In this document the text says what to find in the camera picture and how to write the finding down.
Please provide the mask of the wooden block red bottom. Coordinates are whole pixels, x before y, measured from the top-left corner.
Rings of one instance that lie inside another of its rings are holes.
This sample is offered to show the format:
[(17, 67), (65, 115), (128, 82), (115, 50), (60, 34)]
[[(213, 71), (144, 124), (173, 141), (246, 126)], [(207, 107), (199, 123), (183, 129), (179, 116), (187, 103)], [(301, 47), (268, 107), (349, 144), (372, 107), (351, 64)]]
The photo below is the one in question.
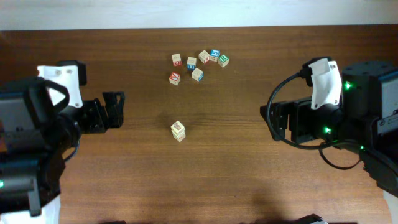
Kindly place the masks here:
[(179, 135), (180, 133), (183, 133), (185, 131), (185, 127), (184, 125), (180, 122), (180, 121), (176, 121), (174, 122), (173, 125), (171, 125), (171, 131), (175, 134), (175, 135)]

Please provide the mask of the wooden block yellow side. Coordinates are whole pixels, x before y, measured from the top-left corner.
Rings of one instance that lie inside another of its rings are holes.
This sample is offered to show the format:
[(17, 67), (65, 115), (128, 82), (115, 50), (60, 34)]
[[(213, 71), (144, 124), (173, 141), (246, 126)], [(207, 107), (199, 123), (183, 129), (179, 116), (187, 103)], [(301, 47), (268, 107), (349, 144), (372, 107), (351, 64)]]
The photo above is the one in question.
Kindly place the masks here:
[(181, 142), (185, 137), (186, 137), (186, 135), (174, 136), (174, 138), (175, 138), (178, 142)]

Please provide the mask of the wooden block green V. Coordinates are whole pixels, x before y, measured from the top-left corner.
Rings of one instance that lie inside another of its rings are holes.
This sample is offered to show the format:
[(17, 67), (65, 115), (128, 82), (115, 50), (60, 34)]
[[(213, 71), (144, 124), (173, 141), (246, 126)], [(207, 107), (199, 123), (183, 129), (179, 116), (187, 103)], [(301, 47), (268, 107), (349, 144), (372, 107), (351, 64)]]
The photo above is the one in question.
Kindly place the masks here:
[(181, 131), (181, 132), (179, 132), (179, 133), (175, 133), (174, 131), (172, 131), (172, 134), (173, 134), (173, 137), (174, 137), (174, 136), (181, 136), (181, 135), (185, 135), (185, 132), (184, 132), (184, 131)]

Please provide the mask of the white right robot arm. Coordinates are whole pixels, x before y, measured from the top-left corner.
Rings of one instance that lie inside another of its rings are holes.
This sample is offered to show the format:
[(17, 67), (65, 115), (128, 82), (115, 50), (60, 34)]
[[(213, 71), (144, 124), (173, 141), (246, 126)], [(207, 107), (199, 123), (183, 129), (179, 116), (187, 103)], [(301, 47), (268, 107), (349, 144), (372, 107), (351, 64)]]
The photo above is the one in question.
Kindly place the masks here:
[[(306, 81), (312, 95), (275, 102), (296, 78)], [(275, 141), (321, 156), (328, 147), (357, 154), (397, 223), (397, 66), (367, 61), (339, 70), (330, 57), (313, 58), (277, 85), (260, 114)]]

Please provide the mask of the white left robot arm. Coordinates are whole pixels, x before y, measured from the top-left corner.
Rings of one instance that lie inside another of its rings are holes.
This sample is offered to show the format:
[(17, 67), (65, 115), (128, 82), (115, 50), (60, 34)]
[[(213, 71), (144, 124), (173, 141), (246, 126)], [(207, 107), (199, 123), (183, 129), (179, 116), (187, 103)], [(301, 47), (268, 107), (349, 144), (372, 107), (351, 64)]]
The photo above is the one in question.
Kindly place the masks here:
[[(1, 223), (58, 223), (60, 178), (83, 134), (123, 124), (124, 93), (70, 106), (68, 90), (32, 77), (1, 87)], [(69, 149), (73, 152), (63, 157)]]

